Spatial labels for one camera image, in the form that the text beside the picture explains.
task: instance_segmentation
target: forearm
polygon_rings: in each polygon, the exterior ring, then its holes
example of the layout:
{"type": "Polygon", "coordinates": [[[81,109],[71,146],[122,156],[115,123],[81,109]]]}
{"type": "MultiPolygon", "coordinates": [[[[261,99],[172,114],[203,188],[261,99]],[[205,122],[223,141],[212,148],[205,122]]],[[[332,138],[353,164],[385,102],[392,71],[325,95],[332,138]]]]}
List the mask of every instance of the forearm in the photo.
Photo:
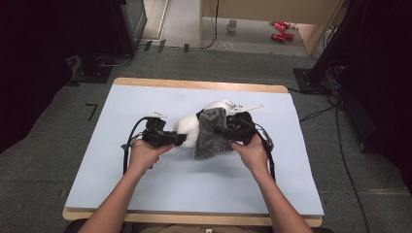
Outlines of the forearm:
{"type": "Polygon", "coordinates": [[[131,171],[126,173],[79,232],[120,232],[134,189],[142,176],[131,171]]]}
{"type": "Polygon", "coordinates": [[[267,171],[254,173],[254,177],[269,211],[274,232],[312,232],[267,171]]]}

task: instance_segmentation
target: wooden desk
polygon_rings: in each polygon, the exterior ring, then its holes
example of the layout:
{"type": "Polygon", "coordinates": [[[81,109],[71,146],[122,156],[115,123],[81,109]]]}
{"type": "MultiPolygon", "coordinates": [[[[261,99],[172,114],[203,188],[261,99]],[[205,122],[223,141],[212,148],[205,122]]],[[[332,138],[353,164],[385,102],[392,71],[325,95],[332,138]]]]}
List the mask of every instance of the wooden desk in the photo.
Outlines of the wooden desk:
{"type": "MultiPolygon", "coordinates": [[[[288,90],[284,86],[263,85],[263,84],[206,83],[206,82],[192,82],[192,81],[148,80],[148,79],[129,79],[129,78],[118,78],[115,80],[114,84],[155,86],[155,87],[176,87],[176,88],[189,88],[189,89],[215,89],[215,90],[235,90],[235,91],[240,90],[240,91],[268,92],[268,93],[288,93],[288,90]]],[[[68,220],[89,218],[92,215],[94,210],[95,209],[65,207],[63,210],[63,217],[68,220]]],[[[304,216],[304,218],[310,226],[320,226],[322,223],[321,216],[304,216]]],[[[166,212],[127,211],[127,214],[124,220],[134,221],[134,222],[211,224],[211,225],[271,225],[271,220],[268,215],[245,215],[245,214],[239,214],[239,215],[211,215],[211,214],[202,214],[202,213],[176,213],[176,214],[173,213],[173,214],[170,214],[166,212]]]]}
{"type": "MultiPolygon", "coordinates": [[[[218,0],[201,0],[200,33],[202,18],[215,16],[217,2],[218,0]]],[[[344,2],[345,0],[220,0],[219,17],[299,23],[300,37],[308,54],[312,54],[344,2]]]]}

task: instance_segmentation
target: gray carpet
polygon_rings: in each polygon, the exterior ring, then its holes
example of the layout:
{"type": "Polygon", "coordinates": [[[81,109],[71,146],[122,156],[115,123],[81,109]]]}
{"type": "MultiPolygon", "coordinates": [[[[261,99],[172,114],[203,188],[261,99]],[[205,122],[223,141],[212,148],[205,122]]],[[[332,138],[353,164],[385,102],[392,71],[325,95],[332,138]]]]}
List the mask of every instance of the gray carpet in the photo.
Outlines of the gray carpet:
{"type": "MultiPolygon", "coordinates": [[[[0,155],[0,232],[63,232],[61,212],[111,83],[117,77],[229,83],[281,84],[297,88],[292,68],[315,58],[213,50],[138,50],[114,68],[107,84],[64,86],[31,133],[0,155]],[[90,118],[93,107],[96,113],[90,118]]],[[[329,106],[324,96],[292,93],[300,118],[329,106]]],[[[412,198],[399,172],[379,154],[359,152],[359,139],[338,111],[342,144],[371,232],[410,232],[412,198]]],[[[315,183],[324,204],[323,227],[365,232],[361,209],[339,152],[335,112],[301,123],[315,183]]]]}

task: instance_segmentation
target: wooden table edge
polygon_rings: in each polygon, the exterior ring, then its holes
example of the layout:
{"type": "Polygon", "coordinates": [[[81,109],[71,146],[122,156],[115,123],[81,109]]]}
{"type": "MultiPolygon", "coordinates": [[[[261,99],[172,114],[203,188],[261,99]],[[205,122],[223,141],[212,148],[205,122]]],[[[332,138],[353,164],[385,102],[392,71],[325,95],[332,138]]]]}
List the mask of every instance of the wooden table edge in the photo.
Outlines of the wooden table edge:
{"type": "MultiPolygon", "coordinates": [[[[90,209],[67,208],[63,209],[63,217],[66,220],[89,218],[93,214],[90,209]]],[[[322,224],[322,216],[303,216],[311,227],[322,224]]],[[[202,215],[202,214],[151,214],[127,212],[124,221],[149,222],[149,223],[171,223],[171,224],[206,224],[206,225],[252,225],[271,226],[269,216],[225,216],[225,215],[202,215]]]]}
{"type": "Polygon", "coordinates": [[[140,79],[140,78],[123,78],[123,77],[115,79],[113,84],[191,88],[191,89],[255,91],[255,92],[269,92],[269,93],[289,93],[288,89],[285,86],[272,85],[272,84],[176,81],[176,80],[140,79]]]}

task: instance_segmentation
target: person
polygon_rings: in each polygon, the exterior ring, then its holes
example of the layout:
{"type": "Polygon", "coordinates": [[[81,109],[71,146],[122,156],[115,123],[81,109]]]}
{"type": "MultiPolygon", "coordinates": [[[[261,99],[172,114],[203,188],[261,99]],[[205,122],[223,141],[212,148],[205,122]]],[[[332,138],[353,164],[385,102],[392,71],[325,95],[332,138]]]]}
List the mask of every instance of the person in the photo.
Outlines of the person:
{"type": "MultiPolygon", "coordinates": [[[[267,155],[258,135],[255,135],[247,146],[233,141],[229,143],[240,154],[243,163],[251,171],[260,188],[272,220],[273,232],[312,232],[270,176],[267,169],[267,155]]],[[[79,232],[119,233],[128,204],[139,180],[162,154],[172,148],[173,146],[169,145],[154,149],[143,140],[137,140],[132,146],[126,173],[79,232]]]]}

